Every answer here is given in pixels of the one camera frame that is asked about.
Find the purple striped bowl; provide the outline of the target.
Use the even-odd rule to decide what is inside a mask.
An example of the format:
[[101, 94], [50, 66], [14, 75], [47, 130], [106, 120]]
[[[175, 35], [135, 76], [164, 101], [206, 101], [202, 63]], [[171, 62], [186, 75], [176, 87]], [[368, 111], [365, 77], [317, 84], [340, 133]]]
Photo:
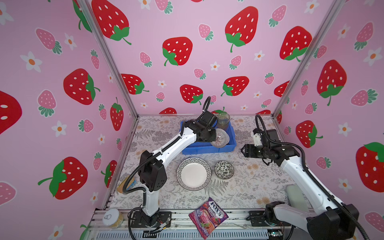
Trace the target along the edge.
[[230, 137], [228, 133], [223, 129], [216, 129], [216, 139], [211, 142], [211, 145], [215, 148], [223, 148], [225, 147], [230, 141]]

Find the yellow transparent cup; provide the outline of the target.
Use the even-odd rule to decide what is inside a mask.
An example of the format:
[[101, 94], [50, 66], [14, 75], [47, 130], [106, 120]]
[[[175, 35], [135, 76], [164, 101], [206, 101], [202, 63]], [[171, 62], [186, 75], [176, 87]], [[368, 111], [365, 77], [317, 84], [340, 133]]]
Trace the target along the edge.
[[229, 127], [229, 123], [230, 123], [230, 121], [218, 121], [217, 128], [223, 129], [226, 131]]

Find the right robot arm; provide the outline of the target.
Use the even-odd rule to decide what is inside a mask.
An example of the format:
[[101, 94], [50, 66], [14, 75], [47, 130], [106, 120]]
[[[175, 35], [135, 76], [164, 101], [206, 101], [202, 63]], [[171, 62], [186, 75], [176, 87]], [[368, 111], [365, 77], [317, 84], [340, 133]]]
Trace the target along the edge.
[[347, 240], [359, 230], [363, 239], [369, 236], [358, 222], [359, 211], [346, 205], [334, 196], [313, 175], [305, 163], [305, 152], [296, 144], [278, 143], [273, 148], [246, 144], [241, 148], [246, 158], [270, 159], [281, 167], [295, 181], [310, 201], [314, 212], [305, 212], [282, 201], [275, 201], [265, 207], [267, 223], [286, 222], [306, 231], [314, 240]]

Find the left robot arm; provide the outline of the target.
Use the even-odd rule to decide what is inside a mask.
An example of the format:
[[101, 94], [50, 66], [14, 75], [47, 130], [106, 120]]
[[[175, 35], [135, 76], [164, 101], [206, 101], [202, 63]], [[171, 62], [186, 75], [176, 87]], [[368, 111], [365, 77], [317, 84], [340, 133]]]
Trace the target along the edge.
[[167, 181], [166, 168], [186, 147], [196, 142], [213, 142], [217, 134], [217, 117], [211, 120], [189, 120], [183, 123], [179, 133], [159, 149], [141, 155], [140, 164], [133, 170], [123, 185], [123, 194], [143, 191], [143, 205], [139, 208], [142, 217], [150, 222], [159, 214], [159, 191]]

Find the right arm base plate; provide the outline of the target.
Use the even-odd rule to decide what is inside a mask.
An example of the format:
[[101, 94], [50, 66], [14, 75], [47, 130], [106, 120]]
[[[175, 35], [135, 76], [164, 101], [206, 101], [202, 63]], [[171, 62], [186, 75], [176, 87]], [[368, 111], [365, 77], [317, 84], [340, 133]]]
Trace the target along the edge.
[[252, 227], [284, 227], [280, 221], [267, 220], [265, 211], [249, 211], [246, 220], [251, 222]]

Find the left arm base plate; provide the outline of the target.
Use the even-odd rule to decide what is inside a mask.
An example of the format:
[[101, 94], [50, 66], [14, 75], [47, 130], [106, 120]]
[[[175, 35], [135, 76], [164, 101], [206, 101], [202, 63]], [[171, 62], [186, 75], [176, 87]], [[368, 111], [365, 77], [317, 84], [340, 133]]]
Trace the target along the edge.
[[157, 211], [153, 216], [147, 216], [143, 211], [136, 211], [131, 217], [132, 228], [157, 228], [161, 224], [171, 226], [172, 212]]

